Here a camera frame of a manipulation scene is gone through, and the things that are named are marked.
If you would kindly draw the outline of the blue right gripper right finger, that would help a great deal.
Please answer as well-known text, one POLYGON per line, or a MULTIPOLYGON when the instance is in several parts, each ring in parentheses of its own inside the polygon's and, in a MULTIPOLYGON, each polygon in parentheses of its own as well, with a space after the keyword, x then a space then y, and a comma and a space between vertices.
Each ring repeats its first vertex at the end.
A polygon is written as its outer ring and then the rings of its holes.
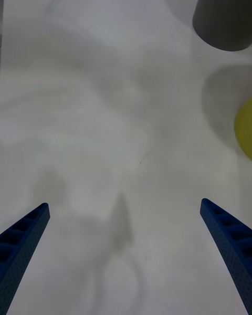
POLYGON ((200 215, 206 224, 241 297, 252 314, 252 230, 204 198, 200 215))

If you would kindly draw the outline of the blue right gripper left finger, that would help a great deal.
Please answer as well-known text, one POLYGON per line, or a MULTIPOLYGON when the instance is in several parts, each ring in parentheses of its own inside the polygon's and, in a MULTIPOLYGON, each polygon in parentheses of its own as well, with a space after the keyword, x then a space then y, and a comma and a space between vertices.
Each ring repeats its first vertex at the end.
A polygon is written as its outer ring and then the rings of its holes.
POLYGON ((49 206, 42 203, 1 233, 0 314, 7 314, 49 219, 49 206))

